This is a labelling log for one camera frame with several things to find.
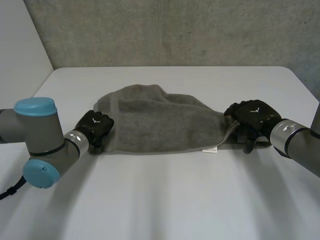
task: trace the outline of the gray towel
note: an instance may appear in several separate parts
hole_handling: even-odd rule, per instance
[[[168,94],[158,85],[132,85],[111,92],[93,108],[114,120],[103,150],[91,154],[171,154],[222,144],[239,126],[195,97]]]

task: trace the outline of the robotic arm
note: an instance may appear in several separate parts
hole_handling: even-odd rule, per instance
[[[320,105],[311,128],[283,119],[260,100],[234,103],[225,116],[237,120],[247,132],[244,153],[249,154],[260,136],[265,136],[283,157],[291,158],[320,177]]]
[[[0,110],[0,144],[25,142],[30,160],[23,177],[37,188],[50,188],[88,150],[102,147],[114,121],[101,112],[88,111],[74,130],[63,135],[57,108],[47,97],[18,101]]]
[[[272,128],[269,139],[283,154],[320,177],[320,105],[311,128],[292,120],[282,120]]]

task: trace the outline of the black cable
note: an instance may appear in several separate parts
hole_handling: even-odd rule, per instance
[[[5,199],[8,196],[12,196],[17,192],[19,188],[21,188],[27,181],[25,180],[24,176],[20,178],[20,180],[12,187],[9,187],[4,193],[0,194],[0,200]]]

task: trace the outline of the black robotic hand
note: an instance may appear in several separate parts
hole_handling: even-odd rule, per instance
[[[103,138],[108,135],[113,126],[114,120],[108,115],[90,110],[80,119],[74,130],[83,133],[91,146],[101,148]]]
[[[263,127],[269,120],[281,119],[279,113],[260,100],[242,101],[232,104],[224,113],[238,121],[246,131],[245,154],[251,153],[256,144],[256,139],[263,136]]]

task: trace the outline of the logo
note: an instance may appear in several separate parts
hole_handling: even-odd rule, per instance
[[[254,111],[250,111],[251,113],[258,113],[259,112],[259,108],[257,110]]]
[[[94,124],[100,123],[101,121],[96,121],[94,118],[92,118],[92,121]]]

